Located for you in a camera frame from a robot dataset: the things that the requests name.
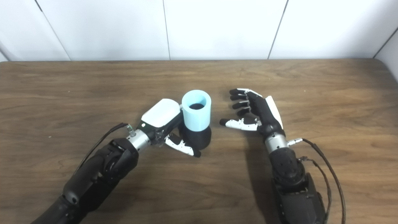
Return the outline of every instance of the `black cable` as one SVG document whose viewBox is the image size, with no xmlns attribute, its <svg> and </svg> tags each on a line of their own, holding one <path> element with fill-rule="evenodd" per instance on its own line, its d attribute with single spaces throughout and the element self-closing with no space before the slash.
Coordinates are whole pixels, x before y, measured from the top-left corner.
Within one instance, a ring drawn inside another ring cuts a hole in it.
<svg viewBox="0 0 398 224">
<path fill-rule="evenodd" d="M 309 159 L 306 156 L 300 157 L 299 160 L 301 160 L 301 161 L 312 161 L 312 163 L 316 167 L 318 167 L 319 171 L 321 171 L 322 175 L 324 176 L 325 183 L 326 183 L 326 188 L 328 190 L 328 208 L 326 209 L 325 222 L 324 222 L 324 224 L 326 224 L 328 222 L 329 213 L 330 213 L 330 207 L 332 205 L 332 190 L 330 189 L 330 184 L 329 184 L 328 177 L 326 176 L 325 172 L 322 170 L 322 168 L 318 165 L 318 163 L 315 160 Z"/>
<path fill-rule="evenodd" d="M 325 155 L 322 153 L 322 151 L 320 150 L 320 148 L 318 148 L 318 146 L 312 142 L 310 142 L 307 139 L 302 139 L 304 142 L 308 143 L 311 145 L 312 148 L 314 148 L 314 150 L 322 157 L 322 159 L 325 161 L 326 165 L 328 166 L 330 172 L 333 175 L 333 178 L 336 182 L 337 188 L 339 190 L 339 194 L 340 194 L 340 200 L 341 200 L 341 224 L 345 224 L 345 200 L 344 200 L 344 194 L 343 194 L 343 190 L 341 189 L 341 185 L 339 182 L 339 179 L 336 176 L 336 173 L 334 172 L 332 166 L 330 165 L 328 159 L 325 157 Z"/>
<path fill-rule="evenodd" d="M 77 169 L 75 170 L 75 172 L 73 173 L 73 175 L 76 174 L 76 172 L 84 165 L 84 163 L 87 161 L 88 157 L 93 153 L 93 151 L 96 149 L 96 147 L 98 147 L 98 145 L 101 144 L 101 142 L 108 137 L 108 135 L 114 131 L 116 131 L 117 129 L 120 129 L 122 127 L 125 127 L 129 124 L 127 123 L 120 123 L 118 125 L 116 125 L 115 127 L 111 128 L 107 133 L 105 133 L 105 135 L 103 135 L 98 142 L 90 149 L 90 151 L 88 151 L 88 153 L 86 154 L 86 156 L 82 159 L 82 161 L 80 162 L 80 164 L 78 165 Z"/>
</svg>

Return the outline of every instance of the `black cup base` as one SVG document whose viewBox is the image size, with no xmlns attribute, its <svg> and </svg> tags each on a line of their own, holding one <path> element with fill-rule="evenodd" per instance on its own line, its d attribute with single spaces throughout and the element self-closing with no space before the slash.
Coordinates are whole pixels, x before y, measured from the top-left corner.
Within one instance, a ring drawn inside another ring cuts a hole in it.
<svg viewBox="0 0 398 224">
<path fill-rule="evenodd" d="M 185 124 L 179 128 L 179 135 L 186 142 L 185 145 L 192 147 L 195 150 L 202 150 L 206 148 L 211 141 L 211 129 L 208 126 L 200 132 L 194 132 L 188 129 Z"/>
</svg>

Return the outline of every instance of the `wooden table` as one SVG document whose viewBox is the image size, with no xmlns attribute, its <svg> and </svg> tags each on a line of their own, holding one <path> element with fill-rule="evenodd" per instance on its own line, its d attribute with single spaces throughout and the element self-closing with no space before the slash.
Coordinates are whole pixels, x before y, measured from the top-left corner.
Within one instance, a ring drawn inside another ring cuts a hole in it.
<svg viewBox="0 0 398 224">
<path fill-rule="evenodd" d="M 137 124 L 161 98 L 181 102 L 192 89 L 213 101 L 213 138 L 202 157 L 146 149 L 83 223 L 276 223 L 261 138 L 219 125 L 236 117 L 228 91 L 237 87 L 272 95 L 287 137 L 321 147 L 341 181 L 347 223 L 397 222 L 397 83 L 378 60 L 338 59 L 1 63 L 0 223 L 33 221 L 110 127 Z M 306 144 L 294 149 L 327 170 Z M 306 169 L 326 200 L 321 174 L 311 163 Z M 331 185 L 329 223 L 339 223 Z"/>
</svg>

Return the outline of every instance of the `robotic arm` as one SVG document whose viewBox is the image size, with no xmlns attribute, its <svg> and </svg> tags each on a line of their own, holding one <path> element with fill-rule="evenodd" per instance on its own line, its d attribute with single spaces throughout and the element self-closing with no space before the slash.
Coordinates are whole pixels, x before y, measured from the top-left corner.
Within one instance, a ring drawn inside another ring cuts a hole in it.
<svg viewBox="0 0 398 224">
<path fill-rule="evenodd" d="M 113 139 L 87 160 L 83 159 L 78 169 L 65 184 L 60 197 L 32 224 L 78 224 L 91 211 L 96 210 L 108 197 L 121 179 L 138 163 L 139 154 L 150 145 L 163 145 L 194 157 L 201 153 L 171 133 L 183 124 L 180 105 L 170 99 L 162 99 L 141 118 L 134 131 L 129 124 L 121 123 L 111 132 L 127 127 L 129 136 Z"/>
<path fill-rule="evenodd" d="M 271 96 L 245 88 L 230 91 L 231 100 L 243 100 L 232 106 L 242 108 L 238 116 L 251 113 L 257 118 L 221 119 L 228 128 L 258 131 L 263 136 L 272 165 L 273 191 L 279 217 L 284 224 L 323 224 L 326 213 L 321 195 L 316 191 L 302 160 L 290 148 L 299 140 L 286 141 L 278 109 Z"/>
</svg>

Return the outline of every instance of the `white wall panel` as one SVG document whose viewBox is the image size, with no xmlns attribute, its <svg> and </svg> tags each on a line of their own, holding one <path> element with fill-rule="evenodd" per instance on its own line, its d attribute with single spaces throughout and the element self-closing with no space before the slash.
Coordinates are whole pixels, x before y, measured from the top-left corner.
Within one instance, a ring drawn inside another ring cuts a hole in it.
<svg viewBox="0 0 398 224">
<path fill-rule="evenodd" d="M 398 81 L 398 32 L 391 37 L 376 58 L 384 62 Z"/>
<path fill-rule="evenodd" d="M 0 1 L 0 49 L 12 61 L 69 60 L 34 0 Z"/>
<path fill-rule="evenodd" d="M 2 61 L 8 61 L 8 60 L 7 60 L 6 57 L 4 57 L 4 55 L 0 52 L 0 62 L 2 62 Z"/>
<path fill-rule="evenodd" d="M 38 0 L 72 60 L 168 60 L 162 0 Z"/>
<path fill-rule="evenodd" d="M 291 0 L 270 59 L 373 57 L 397 12 L 397 0 Z"/>
<path fill-rule="evenodd" d="M 172 60 L 267 59 L 286 0 L 164 0 Z"/>
</svg>

